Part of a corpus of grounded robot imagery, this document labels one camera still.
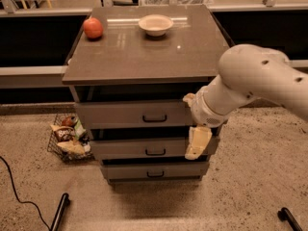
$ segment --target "bowl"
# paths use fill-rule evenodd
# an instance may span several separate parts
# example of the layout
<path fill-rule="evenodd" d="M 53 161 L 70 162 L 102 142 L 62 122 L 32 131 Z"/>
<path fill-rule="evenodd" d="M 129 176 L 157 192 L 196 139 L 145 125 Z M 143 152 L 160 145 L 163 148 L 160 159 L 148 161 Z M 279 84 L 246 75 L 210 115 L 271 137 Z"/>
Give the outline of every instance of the bowl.
<path fill-rule="evenodd" d="M 152 14 L 140 19 L 139 26 L 153 37 L 162 36 L 173 26 L 173 21 L 164 15 Z"/>

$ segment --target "red apple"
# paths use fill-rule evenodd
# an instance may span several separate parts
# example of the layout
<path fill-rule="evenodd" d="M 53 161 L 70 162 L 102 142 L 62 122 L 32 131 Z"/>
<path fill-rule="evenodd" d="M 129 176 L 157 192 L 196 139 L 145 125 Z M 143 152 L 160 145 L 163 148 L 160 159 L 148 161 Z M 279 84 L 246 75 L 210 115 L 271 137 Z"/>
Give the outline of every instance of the red apple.
<path fill-rule="evenodd" d="M 83 27 L 84 32 L 89 39 L 97 39 L 101 37 L 104 32 L 102 23 L 94 17 L 86 19 Z"/>

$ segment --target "open drawer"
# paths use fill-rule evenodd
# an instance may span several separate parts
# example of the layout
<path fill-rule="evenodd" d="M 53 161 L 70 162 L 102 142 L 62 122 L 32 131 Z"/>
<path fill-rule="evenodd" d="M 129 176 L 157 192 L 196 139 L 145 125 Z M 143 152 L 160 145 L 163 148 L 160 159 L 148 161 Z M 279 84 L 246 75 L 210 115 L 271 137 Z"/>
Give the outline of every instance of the open drawer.
<path fill-rule="evenodd" d="M 85 128 L 134 128 L 192 125 L 190 108 L 179 100 L 77 103 Z"/>

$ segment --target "gray cabinet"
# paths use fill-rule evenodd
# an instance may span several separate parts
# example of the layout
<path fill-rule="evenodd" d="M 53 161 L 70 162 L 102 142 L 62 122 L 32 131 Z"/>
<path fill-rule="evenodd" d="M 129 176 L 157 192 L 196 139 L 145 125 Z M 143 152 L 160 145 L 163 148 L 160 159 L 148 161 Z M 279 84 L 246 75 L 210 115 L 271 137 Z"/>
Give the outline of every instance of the gray cabinet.
<path fill-rule="evenodd" d="M 174 27 L 150 38 L 138 26 L 148 14 L 169 16 Z M 203 155 L 185 159 L 190 126 L 184 95 L 217 74 L 228 48 L 205 6 L 97 8 L 104 27 L 95 41 L 82 35 L 63 82 L 90 135 L 109 183 L 202 179 L 219 142 L 219 128 Z"/>

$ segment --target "black cable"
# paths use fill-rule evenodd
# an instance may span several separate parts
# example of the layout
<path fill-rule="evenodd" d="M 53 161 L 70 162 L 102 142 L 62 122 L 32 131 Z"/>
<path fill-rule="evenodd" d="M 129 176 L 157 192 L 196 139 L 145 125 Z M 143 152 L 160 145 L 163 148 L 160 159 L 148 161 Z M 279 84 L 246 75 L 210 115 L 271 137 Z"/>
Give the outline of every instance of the black cable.
<path fill-rule="evenodd" d="M 40 210 L 39 210 L 39 206 L 34 203 L 34 202 L 31 202 L 31 201 L 20 201 L 18 195 L 17 195 L 17 192 L 16 192 L 16 188 L 15 188 L 15 185 L 14 185 L 14 182 L 13 182 L 13 176 L 12 176 L 12 172 L 11 172 L 11 169 L 10 169 L 10 166 L 9 164 L 7 163 L 7 161 L 5 161 L 5 159 L 3 157 L 0 156 L 0 159 L 4 162 L 4 164 L 6 165 L 6 167 L 8 168 L 8 172 L 10 174 L 10 177 L 11 177 L 11 182 L 12 182 L 12 187 L 13 187 L 13 192 L 15 194 L 15 197 L 16 199 L 18 200 L 19 203 L 21 204 L 33 204 L 37 209 L 38 209 L 38 214 L 39 214 L 39 217 L 41 219 L 41 221 L 45 224 L 45 226 L 48 228 L 48 230 L 50 230 L 50 227 L 48 226 L 48 224 L 46 223 L 46 221 L 43 219 L 43 217 L 41 216 L 41 213 L 40 213 Z"/>

